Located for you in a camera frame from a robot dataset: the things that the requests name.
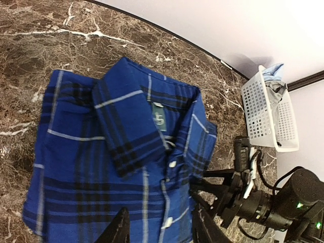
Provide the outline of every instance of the white wall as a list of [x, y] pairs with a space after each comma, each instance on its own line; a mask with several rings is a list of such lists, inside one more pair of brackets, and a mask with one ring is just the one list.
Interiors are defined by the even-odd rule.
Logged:
[[[278, 153], [278, 177], [296, 166], [313, 171], [324, 181], [324, 80], [290, 92], [293, 103], [300, 149], [292, 153]], [[276, 232], [283, 240], [286, 233]]]
[[283, 62], [285, 81], [324, 70], [324, 1], [99, 0], [153, 22], [252, 77]]

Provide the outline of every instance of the gray cloth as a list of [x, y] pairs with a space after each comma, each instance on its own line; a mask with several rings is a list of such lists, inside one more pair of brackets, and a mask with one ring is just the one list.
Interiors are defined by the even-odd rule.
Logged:
[[263, 71], [265, 86], [268, 93], [275, 134], [278, 132], [279, 123], [279, 103], [287, 91], [287, 84], [281, 81], [283, 64], [277, 64]]

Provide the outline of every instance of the shirt button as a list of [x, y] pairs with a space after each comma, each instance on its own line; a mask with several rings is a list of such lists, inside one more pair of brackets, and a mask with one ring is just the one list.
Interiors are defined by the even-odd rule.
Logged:
[[166, 221], [166, 228], [169, 228], [172, 225], [172, 222], [173, 222], [173, 218], [169, 217]]
[[177, 165], [177, 162], [176, 162], [176, 161], [172, 161], [172, 162], [169, 164], [169, 167], [170, 167], [170, 168], [174, 168], [176, 165]]

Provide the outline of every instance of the blue plaid shirt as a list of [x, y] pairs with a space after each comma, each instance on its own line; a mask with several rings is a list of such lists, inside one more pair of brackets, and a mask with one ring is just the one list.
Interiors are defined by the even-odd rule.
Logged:
[[131, 243], [192, 241], [189, 182], [216, 142], [199, 88], [120, 59], [101, 79], [51, 76], [23, 220], [47, 242], [89, 242], [128, 208]]

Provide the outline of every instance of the shirt collar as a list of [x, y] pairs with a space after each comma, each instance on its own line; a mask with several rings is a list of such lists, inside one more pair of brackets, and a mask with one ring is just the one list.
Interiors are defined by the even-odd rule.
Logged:
[[[152, 76], [160, 79], [158, 86], [152, 87]], [[147, 77], [147, 82], [140, 82], [143, 77]], [[216, 126], [206, 119], [199, 88], [167, 80], [162, 74], [122, 58], [94, 86], [92, 98], [109, 153], [121, 177], [164, 158], [170, 149], [155, 125], [148, 100], [187, 109], [172, 153], [187, 157], [198, 173], [205, 169], [213, 151], [206, 149], [207, 140], [216, 141]]]

